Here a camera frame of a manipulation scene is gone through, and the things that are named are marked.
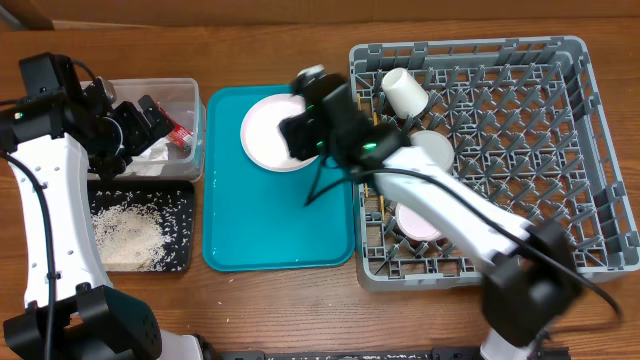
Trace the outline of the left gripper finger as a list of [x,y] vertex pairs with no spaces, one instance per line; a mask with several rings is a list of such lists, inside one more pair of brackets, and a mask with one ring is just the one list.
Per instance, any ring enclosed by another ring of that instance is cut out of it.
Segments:
[[150,131],[155,138],[166,137],[175,128],[173,121],[159,108],[148,108],[148,121]]
[[142,113],[146,118],[158,118],[160,111],[155,103],[155,101],[147,94],[143,95],[139,100],[138,104],[141,108]]

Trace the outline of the red snack wrapper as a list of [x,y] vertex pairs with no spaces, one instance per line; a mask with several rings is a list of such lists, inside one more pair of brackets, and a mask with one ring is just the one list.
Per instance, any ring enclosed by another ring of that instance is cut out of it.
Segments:
[[159,107],[159,110],[174,125],[173,130],[166,136],[167,140],[182,151],[190,151],[193,145],[193,133],[176,122],[162,107]]

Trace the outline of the white napkin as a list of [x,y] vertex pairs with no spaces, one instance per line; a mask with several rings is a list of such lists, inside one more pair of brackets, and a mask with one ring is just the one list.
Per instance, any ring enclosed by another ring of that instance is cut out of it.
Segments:
[[138,156],[133,157],[134,162],[149,162],[149,161],[164,161],[169,157],[168,145],[170,144],[167,138],[161,138],[156,141],[151,147],[146,149]]

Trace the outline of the wooden chopstick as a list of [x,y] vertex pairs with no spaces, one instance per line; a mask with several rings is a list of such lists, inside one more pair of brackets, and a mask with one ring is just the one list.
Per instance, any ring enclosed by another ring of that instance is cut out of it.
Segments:
[[[361,102],[361,97],[359,94],[356,94],[356,100],[357,100],[357,108],[360,111],[362,110],[362,102]],[[369,188],[368,188],[368,184],[365,182],[363,183],[363,188],[364,188],[364,195],[365,195],[365,200],[368,197],[368,193],[369,193]]]
[[[373,118],[374,126],[379,125],[380,120],[376,111],[372,113],[372,118]],[[384,223],[385,216],[386,216],[385,199],[384,199],[384,196],[380,193],[378,194],[378,202],[379,202],[379,210],[381,213],[381,221]]]

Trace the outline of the cream cup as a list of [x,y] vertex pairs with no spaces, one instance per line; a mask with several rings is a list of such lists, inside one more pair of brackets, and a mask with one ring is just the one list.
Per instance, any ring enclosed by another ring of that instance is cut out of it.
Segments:
[[429,95],[405,68],[395,68],[382,79],[382,90],[396,116],[401,119],[424,113]]

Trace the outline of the small grey-white bowl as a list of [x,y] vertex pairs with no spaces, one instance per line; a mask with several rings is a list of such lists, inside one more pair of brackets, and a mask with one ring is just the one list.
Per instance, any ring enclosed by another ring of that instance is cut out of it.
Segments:
[[422,130],[413,133],[410,139],[413,145],[422,148],[443,171],[452,171],[455,153],[444,135],[436,131]]

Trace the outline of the white round plate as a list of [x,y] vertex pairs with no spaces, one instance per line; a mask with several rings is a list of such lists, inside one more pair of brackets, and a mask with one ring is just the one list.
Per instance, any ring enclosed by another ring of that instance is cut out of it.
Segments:
[[272,172],[292,172],[311,164],[317,156],[301,161],[289,155],[286,141],[278,125],[286,118],[304,112],[301,96],[276,94],[268,96],[246,113],[240,130],[246,155],[258,166]]

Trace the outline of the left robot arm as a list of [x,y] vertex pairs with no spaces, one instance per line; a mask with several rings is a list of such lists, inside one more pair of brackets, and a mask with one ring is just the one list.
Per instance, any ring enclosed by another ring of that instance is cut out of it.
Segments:
[[22,202],[29,272],[25,312],[4,322],[7,346],[23,359],[208,359],[197,335],[159,327],[151,308],[113,288],[90,223],[87,175],[99,154],[139,155],[162,137],[149,118],[134,134],[116,102],[177,78],[40,86],[1,113],[1,156]]

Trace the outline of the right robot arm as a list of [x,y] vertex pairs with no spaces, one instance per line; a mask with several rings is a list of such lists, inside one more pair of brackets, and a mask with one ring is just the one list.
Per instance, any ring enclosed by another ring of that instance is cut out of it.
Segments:
[[292,157],[332,157],[346,180],[408,207],[471,259],[490,326],[480,358],[532,358],[543,332],[581,295],[583,279],[559,223],[533,224],[487,201],[396,126],[374,125],[356,110],[336,119],[303,113],[278,130]]

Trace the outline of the grey dishwasher rack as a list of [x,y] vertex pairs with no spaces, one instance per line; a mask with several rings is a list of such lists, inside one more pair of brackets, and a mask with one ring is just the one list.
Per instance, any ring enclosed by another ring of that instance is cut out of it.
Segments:
[[[353,98],[371,118],[443,134],[456,178],[528,220],[560,222],[584,277],[638,269],[639,233],[580,38],[361,44],[349,67]],[[396,116],[381,87],[395,68],[429,95],[423,114]]]

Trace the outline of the clear plastic bin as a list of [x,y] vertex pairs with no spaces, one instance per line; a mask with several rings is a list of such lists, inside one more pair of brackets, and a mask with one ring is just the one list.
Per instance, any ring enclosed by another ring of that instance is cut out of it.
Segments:
[[204,112],[197,82],[192,78],[155,78],[106,80],[97,77],[81,83],[89,111],[96,115],[111,112],[121,102],[149,95],[176,122],[193,133],[190,151],[168,145],[169,157],[164,161],[134,162],[115,180],[160,179],[195,181],[202,174],[204,161]]

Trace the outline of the teal serving tray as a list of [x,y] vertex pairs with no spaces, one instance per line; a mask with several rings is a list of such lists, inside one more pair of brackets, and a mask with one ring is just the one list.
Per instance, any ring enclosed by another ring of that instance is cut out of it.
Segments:
[[315,174],[326,186],[340,170],[318,162],[277,173],[255,164],[241,145],[241,123],[258,101],[286,85],[223,88],[209,100],[202,254],[220,272],[338,266],[355,247],[353,187],[343,183],[311,205]]

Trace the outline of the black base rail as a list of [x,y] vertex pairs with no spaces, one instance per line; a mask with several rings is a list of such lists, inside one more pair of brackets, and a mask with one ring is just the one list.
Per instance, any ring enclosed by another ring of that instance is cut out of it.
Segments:
[[265,353],[263,351],[216,351],[205,359],[213,360],[476,360],[480,359],[478,347],[438,347],[422,351],[382,352],[303,352]]

